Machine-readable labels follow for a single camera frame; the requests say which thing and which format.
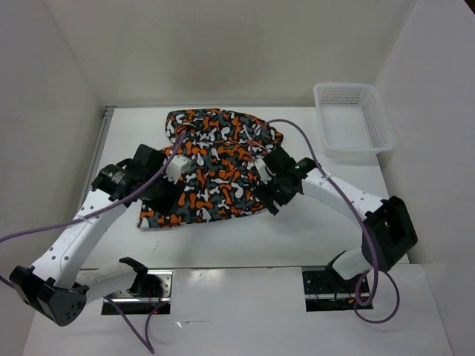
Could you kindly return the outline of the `camouflage orange black shorts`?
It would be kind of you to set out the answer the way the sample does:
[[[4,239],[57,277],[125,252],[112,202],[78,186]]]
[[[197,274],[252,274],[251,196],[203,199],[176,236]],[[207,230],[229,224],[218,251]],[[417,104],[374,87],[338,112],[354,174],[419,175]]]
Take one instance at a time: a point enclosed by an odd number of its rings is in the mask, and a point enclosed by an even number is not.
[[[143,205],[138,228],[210,223],[265,209],[254,194],[260,184],[255,163],[282,144],[281,132],[248,113],[198,108],[168,113],[166,137],[175,142],[181,133],[186,138],[178,152],[191,166],[180,178],[185,187],[176,209],[162,214]]]

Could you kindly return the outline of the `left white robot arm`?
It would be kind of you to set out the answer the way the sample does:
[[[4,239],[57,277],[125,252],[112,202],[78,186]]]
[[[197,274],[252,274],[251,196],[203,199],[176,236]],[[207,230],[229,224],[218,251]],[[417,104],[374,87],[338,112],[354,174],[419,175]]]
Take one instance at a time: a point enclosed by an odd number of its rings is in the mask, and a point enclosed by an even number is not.
[[[151,283],[148,268],[131,257],[95,271],[83,271],[82,266],[131,203],[139,200],[169,214],[185,187],[180,178],[190,166],[183,155],[166,155],[147,145],[140,145],[133,158],[105,166],[53,245],[31,266],[11,272],[9,281],[20,298],[56,325],[67,326],[94,300],[121,290],[134,297],[145,293]]]

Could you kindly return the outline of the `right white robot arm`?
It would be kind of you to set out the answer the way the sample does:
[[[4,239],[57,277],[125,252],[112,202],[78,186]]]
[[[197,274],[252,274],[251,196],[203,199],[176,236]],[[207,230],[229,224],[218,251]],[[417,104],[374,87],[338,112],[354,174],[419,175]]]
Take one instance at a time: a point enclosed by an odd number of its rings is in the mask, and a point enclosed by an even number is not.
[[[282,147],[255,159],[260,178],[255,196],[276,215],[296,194],[316,199],[355,223],[362,231],[361,246],[331,260],[325,280],[343,291],[366,271],[388,272],[418,242],[404,201],[364,192],[318,167],[309,157],[295,161]]]

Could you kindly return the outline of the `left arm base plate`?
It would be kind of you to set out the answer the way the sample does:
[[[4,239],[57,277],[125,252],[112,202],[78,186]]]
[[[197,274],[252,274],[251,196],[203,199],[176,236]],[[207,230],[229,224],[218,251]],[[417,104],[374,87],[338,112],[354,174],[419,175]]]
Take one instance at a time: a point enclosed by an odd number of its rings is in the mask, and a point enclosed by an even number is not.
[[[170,314],[173,270],[151,269],[148,281],[139,294],[117,291],[110,295],[113,303],[126,315],[147,315],[159,306],[153,314]]]

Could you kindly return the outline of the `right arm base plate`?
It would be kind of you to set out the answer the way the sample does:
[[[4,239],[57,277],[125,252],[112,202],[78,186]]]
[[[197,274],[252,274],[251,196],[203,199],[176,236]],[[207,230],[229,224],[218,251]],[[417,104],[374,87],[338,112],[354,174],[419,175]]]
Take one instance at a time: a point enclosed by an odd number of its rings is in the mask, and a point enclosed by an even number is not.
[[[360,275],[351,280],[337,282],[336,286],[334,286],[323,266],[302,268],[301,273],[306,312],[335,312],[352,310],[354,308],[373,308],[372,304],[360,306],[356,303],[356,295],[362,300],[366,300],[370,294],[370,287],[366,278],[363,279],[358,293],[356,293],[356,283]]]

